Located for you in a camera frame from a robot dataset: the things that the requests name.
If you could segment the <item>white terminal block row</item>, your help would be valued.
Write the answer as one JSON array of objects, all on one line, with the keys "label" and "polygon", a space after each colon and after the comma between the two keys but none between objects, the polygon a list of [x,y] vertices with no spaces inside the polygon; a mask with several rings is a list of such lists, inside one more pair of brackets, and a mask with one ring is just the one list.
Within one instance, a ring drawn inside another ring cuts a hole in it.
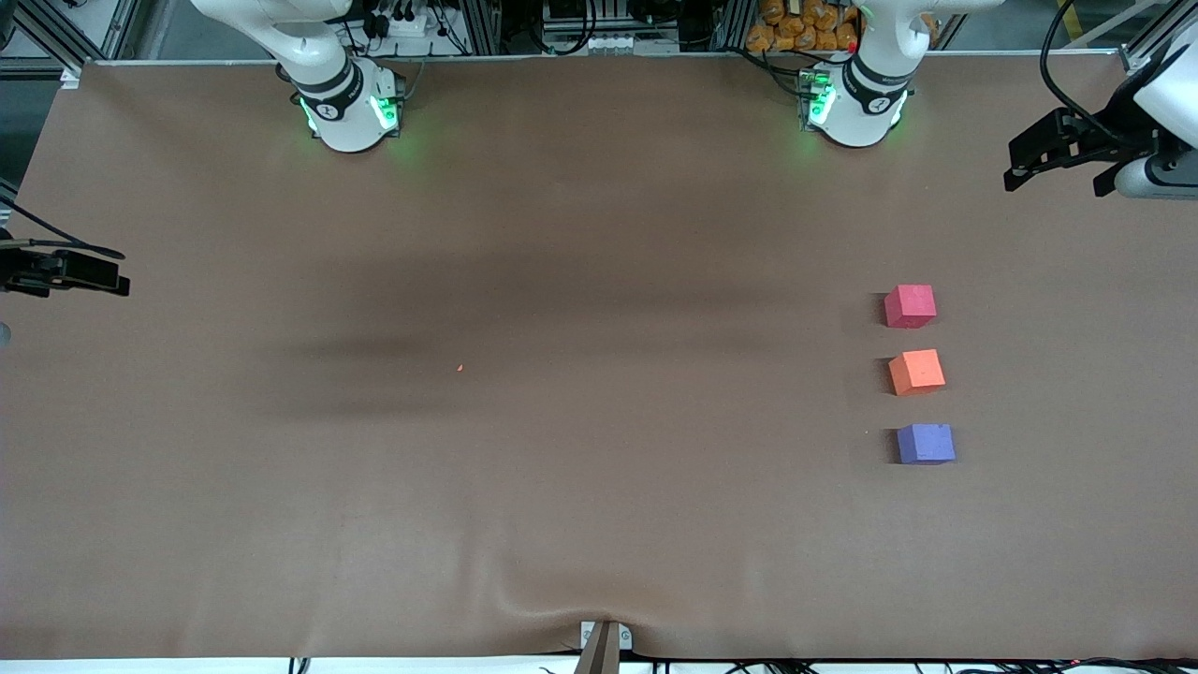
[{"label": "white terminal block row", "polygon": [[579,47],[581,34],[543,34],[545,50],[574,56],[658,56],[683,51],[674,34],[595,34]]}]

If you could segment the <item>purple foam block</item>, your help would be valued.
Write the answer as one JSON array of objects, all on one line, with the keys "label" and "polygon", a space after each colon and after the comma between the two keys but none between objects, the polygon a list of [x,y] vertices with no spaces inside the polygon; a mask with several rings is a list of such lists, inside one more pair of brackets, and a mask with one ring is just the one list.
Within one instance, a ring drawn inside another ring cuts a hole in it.
[{"label": "purple foam block", "polygon": [[898,463],[945,464],[956,461],[956,445],[950,425],[915,423],[896,431]]}]

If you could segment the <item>red foam block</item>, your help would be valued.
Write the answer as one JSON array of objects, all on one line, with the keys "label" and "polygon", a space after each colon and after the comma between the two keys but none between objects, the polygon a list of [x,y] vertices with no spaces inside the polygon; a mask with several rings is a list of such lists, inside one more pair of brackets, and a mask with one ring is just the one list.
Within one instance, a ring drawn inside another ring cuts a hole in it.
[{"label": "red foam block", "polygon": [[884,323],[891,329],[914,330],[938,318],[932,285],[897,285],[883,299]]}]

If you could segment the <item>grey metal clamp bracket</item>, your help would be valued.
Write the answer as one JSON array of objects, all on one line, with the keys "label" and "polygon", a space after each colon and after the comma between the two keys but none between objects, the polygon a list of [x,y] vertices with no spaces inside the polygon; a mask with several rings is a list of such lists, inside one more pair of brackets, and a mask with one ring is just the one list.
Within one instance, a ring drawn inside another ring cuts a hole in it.
[{"label": "grey metal clamp bracket", "polygon": [[618,649],[624,652],[633,651],[633,630],[625,626],[624,623],[581,623],[580,644],[577,644],[577,650],[583,650],[588,645],[592,636],[603,636],[604,633],[609,636],[610,640],[616,640]]}]

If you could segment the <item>brown table mat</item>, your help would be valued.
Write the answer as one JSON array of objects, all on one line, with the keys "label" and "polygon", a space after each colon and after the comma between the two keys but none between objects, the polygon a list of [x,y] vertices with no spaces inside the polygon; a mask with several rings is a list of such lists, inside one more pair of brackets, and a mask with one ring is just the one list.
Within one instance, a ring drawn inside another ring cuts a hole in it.
[{"label": "brown table mat", "polygon": [[[309,136],[267,65],[91,66],[0,295],[0,660],[1198,660],[1198,204],[1004,192],[1029,56],[837,148],[738,57],[431,63]],[[938,318],[884,323],[932,285]],[[898,397],[887,362],[940,351]],[[462,364],[462,372],[456,372]],[[898,463],[950,425],[956,461]]]}]

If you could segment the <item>orange foam block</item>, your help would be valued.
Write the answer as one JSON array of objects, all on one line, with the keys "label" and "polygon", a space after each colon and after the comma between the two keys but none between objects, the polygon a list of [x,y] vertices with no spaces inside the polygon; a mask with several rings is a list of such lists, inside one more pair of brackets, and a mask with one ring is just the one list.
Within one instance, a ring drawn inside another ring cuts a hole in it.
[{"label": "orange foam block", "polygon": [[946,385],[938,350],[903,351],[887,362],[887,371],[898,397],[938,391]]}]

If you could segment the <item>bag of orange items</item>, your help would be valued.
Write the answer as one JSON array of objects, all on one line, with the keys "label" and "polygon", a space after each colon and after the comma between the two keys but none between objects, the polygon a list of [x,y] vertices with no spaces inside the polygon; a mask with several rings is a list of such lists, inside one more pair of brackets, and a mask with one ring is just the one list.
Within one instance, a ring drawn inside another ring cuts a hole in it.
[{"label": "bag of orange items", "polygon": [[857,51],[866,14],[851,0],[754,0],[745,51]]}]

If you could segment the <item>white power strip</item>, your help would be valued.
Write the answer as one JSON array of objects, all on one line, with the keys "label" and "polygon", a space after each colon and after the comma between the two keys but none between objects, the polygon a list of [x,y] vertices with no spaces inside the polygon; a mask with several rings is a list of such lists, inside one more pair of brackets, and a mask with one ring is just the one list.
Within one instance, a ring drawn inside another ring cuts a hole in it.
[{"label": "white power strip", "polygon": [[432,23],[431,10],[415,1],[373,10],[371,28],[376,38],[423,40],[431,34]]}]

